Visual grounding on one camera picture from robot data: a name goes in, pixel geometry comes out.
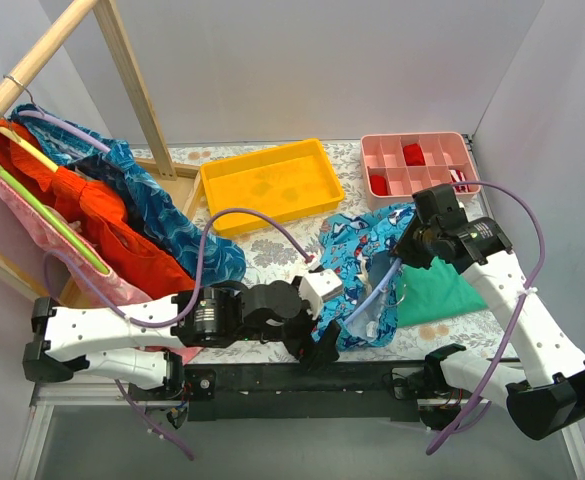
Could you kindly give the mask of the light blue wire hanger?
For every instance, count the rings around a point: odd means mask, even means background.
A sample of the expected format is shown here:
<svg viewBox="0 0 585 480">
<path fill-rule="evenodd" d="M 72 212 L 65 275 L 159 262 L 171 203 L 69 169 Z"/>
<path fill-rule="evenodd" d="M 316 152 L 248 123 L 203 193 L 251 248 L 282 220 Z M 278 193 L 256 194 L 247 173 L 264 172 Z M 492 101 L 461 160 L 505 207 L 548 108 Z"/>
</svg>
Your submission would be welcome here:
<svg viewBox="0 0 585 480">
<path fill-rule="evenodd" d="M 376 298 L 386 289 L 390 280 L 398 273 L 401 266 L 402 260 L 400 258 L 396 258 L 390 264 L 389 269 L 383 275 L 377 285 L 371 290 L 366 298 L 358 304 L 357 308 L 351 313 L 351 315 L 343 321 L 345 325 L 350 325 L 358 316 L 360 316 L 371 304 L 376 301 Z"/>
</svg>

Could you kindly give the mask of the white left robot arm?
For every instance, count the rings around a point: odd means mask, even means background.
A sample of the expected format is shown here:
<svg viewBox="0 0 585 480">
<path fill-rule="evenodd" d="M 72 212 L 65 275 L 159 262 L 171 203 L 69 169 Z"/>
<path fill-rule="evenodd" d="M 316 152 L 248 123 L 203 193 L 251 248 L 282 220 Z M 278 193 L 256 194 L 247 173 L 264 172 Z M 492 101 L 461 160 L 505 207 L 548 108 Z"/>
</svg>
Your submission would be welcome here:
<svg viewBox="0 0 585 480">
<path fill-rule="evenodd" d="M 305 369 L 316 370 L 339 357 L 337 322 L 329 323 L 320 340 L 312 333 L 325 304 L 342 292 L 342 282 L 325 270 L 254 287 L 225 282 L 119 312 L 67 308 L 39 298 L 24 375 L 35 383 L 61 383 L 89 374 L 172 400 L 186 389 L 179 349 L 224 349 L 240 341 L 279 342 Z"/>
</svg>

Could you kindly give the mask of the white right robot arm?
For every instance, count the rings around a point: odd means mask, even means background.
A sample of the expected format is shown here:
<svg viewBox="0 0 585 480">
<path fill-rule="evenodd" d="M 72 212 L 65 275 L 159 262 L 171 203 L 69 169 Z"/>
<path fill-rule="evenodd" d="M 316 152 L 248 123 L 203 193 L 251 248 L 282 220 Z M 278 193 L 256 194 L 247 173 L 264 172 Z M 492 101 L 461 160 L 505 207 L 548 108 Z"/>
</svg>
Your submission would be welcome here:
<svg viewBox="0 0 585 480">
<path fill-rule="evenodd" d="M 412 196 L 415 216 L 393 256 L 404 265 L 428 269 L 434 259 L 454 267 L 481 296 L 504 330 L 499 351 L 512 346 L 520 367 L 500 354 L 491 360 L 458 344 L 441 347 L 424 360 L 420 384 L 436 397 L 456 389 L 470 393 L 464 408 L 428 447 L 433 454 L 458 432 L 482 400 L 507 410 L 518 429 L 541 440 L 585 418 L 585 353 L 563 332 L 523 273 L 513 244 L 488 217 L 469 220 L 455 189 L 440 184 Z"/>
</svg>

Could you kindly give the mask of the blue shark print shorts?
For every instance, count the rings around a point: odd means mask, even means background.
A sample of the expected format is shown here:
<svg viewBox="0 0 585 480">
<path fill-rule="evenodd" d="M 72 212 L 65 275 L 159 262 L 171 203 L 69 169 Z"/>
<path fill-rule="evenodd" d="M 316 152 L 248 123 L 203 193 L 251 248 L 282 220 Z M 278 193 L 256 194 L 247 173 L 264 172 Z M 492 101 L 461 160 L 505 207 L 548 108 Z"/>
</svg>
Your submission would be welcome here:
<svg viewBox="0 0 585 480">
<path fill-rule="evenodd" d="M 396 285 L 400 272 L 386 289 L 350 325 L 348 318 L 387 272 L 396 259 L 390 250 L 414 217 L 412 203 L 398 203 L 357 216 L 335 214 L 319 231 L 323 248 L 321 266 L 333 270 L 341 279 L 343 294 L 327 302 L 312 336 L 318 341 L 332 320 L 341 326 L 337 341 L 340 351 L 384 347 L 398 328 Z"/>
</svg>

